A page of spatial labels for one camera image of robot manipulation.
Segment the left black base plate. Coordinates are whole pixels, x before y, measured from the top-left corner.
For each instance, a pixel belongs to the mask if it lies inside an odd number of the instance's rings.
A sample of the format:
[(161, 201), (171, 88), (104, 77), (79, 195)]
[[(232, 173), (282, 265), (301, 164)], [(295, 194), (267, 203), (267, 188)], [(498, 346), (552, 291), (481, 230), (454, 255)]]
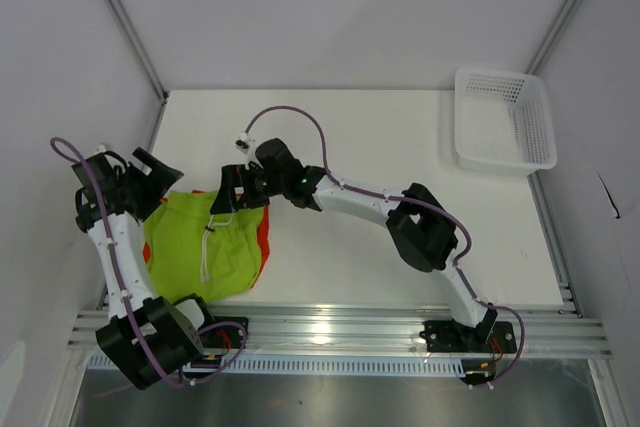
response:
[[(211, 324), (222, 326), (205, 330)], [(240, 326), (248, 331), (249, 319), (247, 317), (215, 317), (211, 324), (200, 329), (199, 335), (205, 348), (231, 350), (238, 349), (243, 342), (244, 334)]]

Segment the white plastic basket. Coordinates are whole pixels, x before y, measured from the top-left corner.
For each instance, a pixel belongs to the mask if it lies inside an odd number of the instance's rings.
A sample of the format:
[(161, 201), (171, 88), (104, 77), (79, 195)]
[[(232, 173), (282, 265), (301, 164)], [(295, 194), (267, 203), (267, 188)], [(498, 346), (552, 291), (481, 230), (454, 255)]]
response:
[(557, 148), (544, 81), (511, 71), (457, 70), (454, 149), (466, 170), (526, 177), (554, 168)]

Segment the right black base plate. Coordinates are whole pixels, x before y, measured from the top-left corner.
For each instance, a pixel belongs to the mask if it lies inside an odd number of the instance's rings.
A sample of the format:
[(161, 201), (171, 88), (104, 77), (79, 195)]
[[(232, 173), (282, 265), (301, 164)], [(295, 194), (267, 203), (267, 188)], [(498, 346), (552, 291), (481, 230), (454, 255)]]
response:
[(430, 320), (424, 323), (419, 337), (432, 353), (490, 354), (495, 345), (498, 352), (506, 354), (518, 350), (513, 325), (506, 321), (471, 328), (453, 320)]

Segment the aluminium front rail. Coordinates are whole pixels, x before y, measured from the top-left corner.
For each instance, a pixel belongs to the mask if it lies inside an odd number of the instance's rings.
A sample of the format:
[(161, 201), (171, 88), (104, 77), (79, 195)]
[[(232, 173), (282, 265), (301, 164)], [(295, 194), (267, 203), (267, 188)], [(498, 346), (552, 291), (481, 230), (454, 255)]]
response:
[[(442, 306), (372, 308), (332, 304), (212, 304), (216, 317), (249, 320), (247, 351), (256, 354), (405, 357), (424, 353), (427, 320), (447, 320)], [(610, 359), (599, 320), (576, 314), (525, 311), (525, 358)]]

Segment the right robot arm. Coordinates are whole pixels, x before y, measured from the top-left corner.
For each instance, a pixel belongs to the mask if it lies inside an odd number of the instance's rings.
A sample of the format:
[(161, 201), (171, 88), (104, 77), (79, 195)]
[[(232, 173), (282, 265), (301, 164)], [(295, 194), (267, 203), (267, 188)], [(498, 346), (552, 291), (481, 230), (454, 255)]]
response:
[(247, 163), (222, 168), (210, 212), (263, 207), (276, 196), (300, 209), (343, 213), (385, 228), (399, 257), (433, 275), (446, 294), (451, 318), (443, 325), (445, 336), (472, 351), (491, 341), (497, 313), (477, 298), (459, 269), (463, 254), (456, 234), (462, 227), (425, 186), (386, 190), (350, 185), (325, 167), (303, 165), (275, 138), (259, 145)]

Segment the aluminium corner post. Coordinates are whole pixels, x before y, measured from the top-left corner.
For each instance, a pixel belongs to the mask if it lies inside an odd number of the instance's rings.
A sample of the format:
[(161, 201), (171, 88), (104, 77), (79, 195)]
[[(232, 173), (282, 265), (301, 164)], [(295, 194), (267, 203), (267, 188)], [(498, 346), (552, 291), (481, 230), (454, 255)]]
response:
[(584, 0), (562, 0), (527, 65), (525, 70), (527, 74), (539, 75), (541, 73), (583, 2)]
[(163, 103), (168, 94), (122, 0), (103, 0), (155, 97)]

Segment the left aluminium corner post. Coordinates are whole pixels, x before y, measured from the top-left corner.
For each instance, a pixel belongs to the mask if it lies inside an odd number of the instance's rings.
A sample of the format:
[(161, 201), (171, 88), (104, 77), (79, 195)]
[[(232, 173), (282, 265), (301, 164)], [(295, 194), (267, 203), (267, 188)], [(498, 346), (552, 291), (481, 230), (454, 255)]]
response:
[(155, 97), (163, 103), (168, 94), (122, 0), (103, 0)]

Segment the right aluminium corner post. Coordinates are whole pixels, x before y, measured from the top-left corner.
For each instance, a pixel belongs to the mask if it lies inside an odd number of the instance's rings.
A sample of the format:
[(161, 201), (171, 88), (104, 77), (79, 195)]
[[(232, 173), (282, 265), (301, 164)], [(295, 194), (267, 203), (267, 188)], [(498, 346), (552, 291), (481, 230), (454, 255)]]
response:
[(584, 0), (562, 0), (527, 65), (525, 70), (527, 74), (539, 75), (541, 73), (583, 2)]

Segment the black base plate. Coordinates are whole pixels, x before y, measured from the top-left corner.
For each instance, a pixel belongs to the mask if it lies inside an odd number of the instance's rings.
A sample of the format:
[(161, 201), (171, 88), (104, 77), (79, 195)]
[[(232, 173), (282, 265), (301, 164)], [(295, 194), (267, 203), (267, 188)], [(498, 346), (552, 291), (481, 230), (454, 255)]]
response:
[(471, 328), (453, 320), (430, 320), (424, 323), (419, 337), (432, 353), (490, 354), (495, 345), (498, 352), (506, 354), (518, 350), (513, 325), (506, 321)]
[[(211, 324), (222, 326), (205, 330)], [(200, 329), (199, 335), (205, 348), (231, 350), (238, 349), (243, 342), (244, 334), (240, 326), (248, 331), (249, 319), (247, 317), (215, 317), (211, 324)]]

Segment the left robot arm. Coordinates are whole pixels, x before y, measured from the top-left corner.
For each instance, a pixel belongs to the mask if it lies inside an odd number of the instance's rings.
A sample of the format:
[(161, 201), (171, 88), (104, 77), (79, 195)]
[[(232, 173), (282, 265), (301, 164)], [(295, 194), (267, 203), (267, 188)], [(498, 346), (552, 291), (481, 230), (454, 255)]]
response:
[(99, 255), (108, 293), (108, 323), (96, 332), (102, 352), (139, 390), (204, 354), (217, 323), (204, 300), (161, 296), (143, 257), (142, 226), (182, 172), (142, 148), (140, 167), (106, 150), (75, 163), (76, 224)]

